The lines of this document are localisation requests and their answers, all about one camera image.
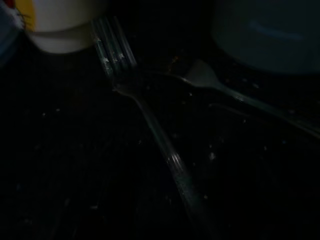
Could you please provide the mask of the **grey kettle with red button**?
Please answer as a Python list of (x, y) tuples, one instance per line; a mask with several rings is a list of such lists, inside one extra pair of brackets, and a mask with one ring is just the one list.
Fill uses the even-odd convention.
[(320, 0), (215, 0), (211, 36), (240, 63), (320, 74)]

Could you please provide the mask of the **metal spoon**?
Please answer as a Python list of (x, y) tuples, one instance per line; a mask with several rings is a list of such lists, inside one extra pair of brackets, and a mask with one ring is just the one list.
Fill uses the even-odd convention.
[(307, 120), (303, 120), (299, 117), (293, 116), (280, 108), (274, 107), (270, 104), (267, 104), (261, 100), (250, 97), (239, 91), (236, 91), (224, 84), (222, 84), (214, 70), (204, 61), (196, 60), (195, 63), (191, 65), (190, 70), (186, 73), (185, 76), (179, 76), (177, 74), (160, 72), (155, 70), (145, 70), (145, 73), (155, 74), (166, 77), (173, 77), (178, 79), (190, 86), (199, 88), (199, 89), (210, 89), (221, 92), (227, 96), (232, 97), (240, 103), (250, 105), (254, 108), (257, 108), (265, 113), (268, 113), (272, 116), (282, 119), (283, 121), (289, 123), (290, 125), (310, 134), (311, 136), (320, 139), (320, 127), (313, 125)]

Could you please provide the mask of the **metal fork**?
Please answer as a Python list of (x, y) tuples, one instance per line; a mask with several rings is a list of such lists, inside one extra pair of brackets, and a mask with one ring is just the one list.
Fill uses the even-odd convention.
[(119, 20), (116, 16), (107, 18), (102, 15), (91, 21), (91, 29), (106, 77), (117, 93), (132, 99), (140, 108), (197, 234), (207, 240), (222, 240), (217, 222), (205, 205), (185, 163), (141, 95), (143, 78)]

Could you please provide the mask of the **white floral teacup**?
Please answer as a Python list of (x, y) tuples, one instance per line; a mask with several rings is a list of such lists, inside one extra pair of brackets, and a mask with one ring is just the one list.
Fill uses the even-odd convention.
[(91, 21), (110, 0), (12, 0), (17, 25), (40, 50), (51, 54), (81, 51), (93, 44)]

